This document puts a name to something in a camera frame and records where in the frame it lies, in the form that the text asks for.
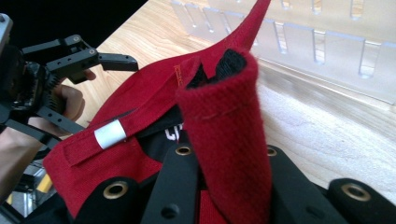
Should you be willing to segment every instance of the transparent plastic bin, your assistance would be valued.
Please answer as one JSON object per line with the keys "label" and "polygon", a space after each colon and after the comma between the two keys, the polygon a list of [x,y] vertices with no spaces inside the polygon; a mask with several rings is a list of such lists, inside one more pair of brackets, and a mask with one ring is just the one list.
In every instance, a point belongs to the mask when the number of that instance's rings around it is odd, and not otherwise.
{"label": "transparent plastic bin", "polygon": [[[255,0],[172,1],[186,31],[218,42]],[[252,53],[299,73],[396,103],[395,0],[273,0]]]}

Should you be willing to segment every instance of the white label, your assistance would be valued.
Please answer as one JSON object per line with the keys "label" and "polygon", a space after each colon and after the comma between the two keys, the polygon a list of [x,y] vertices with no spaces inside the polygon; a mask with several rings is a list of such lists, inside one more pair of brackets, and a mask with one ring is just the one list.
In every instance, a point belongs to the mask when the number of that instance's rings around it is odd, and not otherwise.
{"label": "white label", "polygon": [[126,138],[126,133],[117,119],[96,130],[94,134],[102,149],[112,147]]}

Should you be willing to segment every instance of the red fabric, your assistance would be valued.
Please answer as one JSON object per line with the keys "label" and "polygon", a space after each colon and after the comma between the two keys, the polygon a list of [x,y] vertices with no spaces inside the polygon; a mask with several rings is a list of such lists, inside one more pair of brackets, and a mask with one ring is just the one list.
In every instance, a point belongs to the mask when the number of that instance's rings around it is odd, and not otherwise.
{"label": "red fabric", "polygon": [[266,223],[271,172],[256,94],[258,65],[215,85],[177,92],[210,196],[231,223]]}
{"label": "red fabric", "polygon": [[[136,72],[109,97],[85,131],[51,151],[44,165],[73,217],[102,181],[120,175],[141,181],[161,169],[142,152],[134,135],[179,103],[211,199],[222,215],[232,223],[267,220],[271,182],[254,59],[243,53],[248,65],[240,76],[193,91],[185,86],[200,64],[209,77],[214,76],[226,49],[249,50],[269,3],[259,0],[243,23],[216,45]],[[128,139],[102,150],[93,132],[121,114]]]}

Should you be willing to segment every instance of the wooden table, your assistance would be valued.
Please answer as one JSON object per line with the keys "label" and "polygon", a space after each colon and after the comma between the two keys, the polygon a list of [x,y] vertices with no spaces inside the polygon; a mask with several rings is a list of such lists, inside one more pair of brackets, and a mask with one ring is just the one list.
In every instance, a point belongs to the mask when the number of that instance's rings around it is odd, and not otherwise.
{"label": "wooden table", "polygon": [[[99,48],[128,54],[140,67],[212,45],[188,35],[169,1],[149,0]],[[335,178],[358,179],[396,203],[396,106],[260,62],[267,143],[282,148],[306,176],[327,188]],[[103,71],[77,85],[86,100],[86,126],[130,72]]]}

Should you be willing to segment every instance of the brass grommet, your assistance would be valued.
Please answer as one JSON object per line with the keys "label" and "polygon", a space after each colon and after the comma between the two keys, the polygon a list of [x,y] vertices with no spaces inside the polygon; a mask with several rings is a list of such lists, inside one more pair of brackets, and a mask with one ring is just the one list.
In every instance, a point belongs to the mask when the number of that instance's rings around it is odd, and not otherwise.
{"label": "brass grommet", "polygon": [[276,156],[277,152],[275,149],[268,147],[267,149],[268,156]]}
{"label": "brass grommet", "polygon": [[371,199],[371,195],[367,190],[356,184],[345,184],[341,187],[341,190],[350,198],[361,202],[368,202]]}
{"label": "brass grommet", "polygon": [[116,181],[105,188],[103,196],[109,200],[118,199],[128,191],[128,184],[125,181]]}
{"label": "brass grommet", "polygon": [[176,149],[176,154],[180,156],[187,156],[192,153],[192,149],[190,147],[178,147]]}

